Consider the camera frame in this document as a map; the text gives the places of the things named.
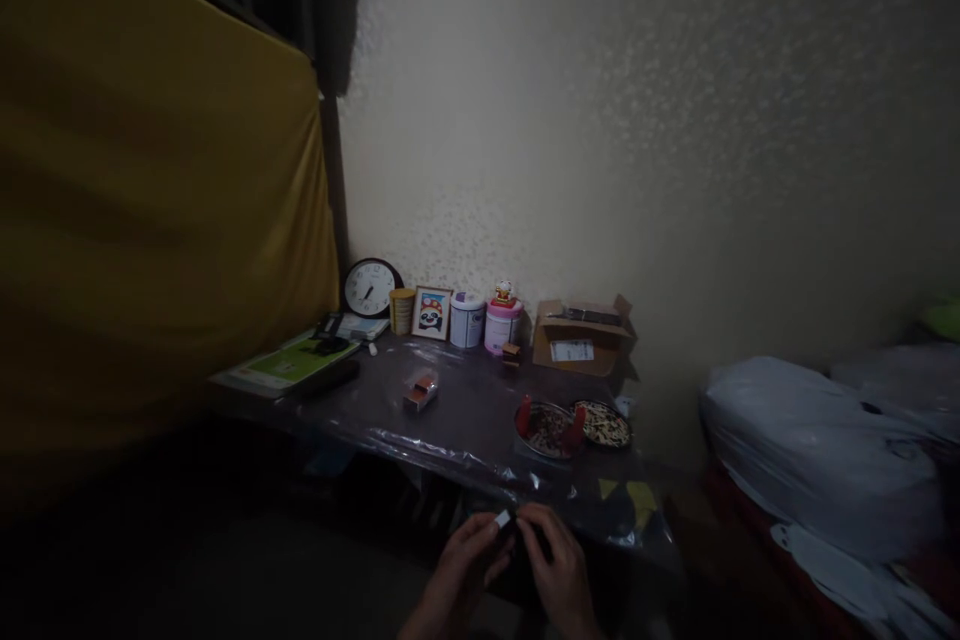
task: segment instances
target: plastic table cover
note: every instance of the plastic table cover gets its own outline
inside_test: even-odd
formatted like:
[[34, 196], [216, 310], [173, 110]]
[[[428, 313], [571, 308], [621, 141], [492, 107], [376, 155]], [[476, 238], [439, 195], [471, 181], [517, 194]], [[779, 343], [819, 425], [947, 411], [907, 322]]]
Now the plastic table cover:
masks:
[[[620, 451], [585, 444], [572, 461], [560, 462], [536, 455], [517, 438], [513, 419], [524, 395], [561, 407], [585, 398], [613, 404], [604, 379], [529, 360], [509, 368], [482, 346], [461, 350], [389, 332], [376, 345], [376, 357], [364, 348], [353, 356], [359, 377], [318, 397], [270, 401], [236, 393], [220, 409], [308, 441], [333, 436], [511, 507], [543, 502], [585, 535], [682, 572], [659, 494], [646, 489], [636, 443]], [[420, 413], [412, 412], [403, 395], [427, 371], [439, 375], [439, 393]], [[656, 510], [645, 510], [653, 504]]]

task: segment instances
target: panda picture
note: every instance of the panda picture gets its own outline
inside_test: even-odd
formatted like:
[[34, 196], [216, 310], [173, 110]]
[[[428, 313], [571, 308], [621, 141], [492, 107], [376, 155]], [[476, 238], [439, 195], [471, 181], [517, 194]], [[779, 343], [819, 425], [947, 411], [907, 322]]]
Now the panda picture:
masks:
[[443, 334], [443, 305], [436, 298], [424, 294], [420, 303], [420, 323], [421, 330], [436, 330]]
[[450, 332], [447, 318], [452, 297], [452, 290], [418, 287], [413, 305], [416, 308], [416, 317], [411, 328], [413, 334], [434, 340], [446, 340]]

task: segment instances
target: clock face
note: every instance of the clock face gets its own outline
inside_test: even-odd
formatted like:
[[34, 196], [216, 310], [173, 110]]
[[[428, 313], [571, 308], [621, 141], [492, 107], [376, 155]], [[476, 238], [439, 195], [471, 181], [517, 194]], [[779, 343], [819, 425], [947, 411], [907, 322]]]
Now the clock face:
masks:
[[350, 311], [372, 318], [390, 309], [390, 291], [402, 287], [400, 275], [383, 260], [361, 260], [347, 273], [343, 294]]

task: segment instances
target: hand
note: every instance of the hand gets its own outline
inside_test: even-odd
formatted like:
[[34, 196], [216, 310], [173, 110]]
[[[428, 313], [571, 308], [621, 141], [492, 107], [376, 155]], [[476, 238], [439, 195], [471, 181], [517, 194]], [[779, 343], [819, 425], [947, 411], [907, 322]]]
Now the hand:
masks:
[[[602, 640], [603, 634], [593, 614], [583, 548], [573, 533], [553, 510], [535, 503], [517, 511], [517, 525], [523, 533], [533, 566], [533, 580], [550, 622], [567, 640]], [[544, 558], [533, 525], [543, 530], [553, 553], [552, 563]]]
[[477, 513], [450, 536], [398, 640], [455, 638], [466, 633], [483, 591], [510, 564], [513, 538], [496, 557], [490, 557], [500, 530], [494, 518], [494, 513]]

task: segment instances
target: jar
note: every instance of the jar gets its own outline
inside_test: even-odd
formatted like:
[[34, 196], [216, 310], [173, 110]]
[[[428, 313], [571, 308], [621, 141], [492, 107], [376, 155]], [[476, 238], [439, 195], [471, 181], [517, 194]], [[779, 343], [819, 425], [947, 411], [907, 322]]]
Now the jar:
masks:
[[494, 355], [503, 355], [503, 346], [506, 343], [515, 343], [517, 328], [520, 326], [520, 316], [523, 314], [523, 303], [517, 300], [512, 308], [503, 305], [494, 305], [487, 302], [487, 332], [483, 345]]
[[474, 293], [460, 292], [450, 300], [450, 342], [469, 348], [480, 344], [486, 303]]

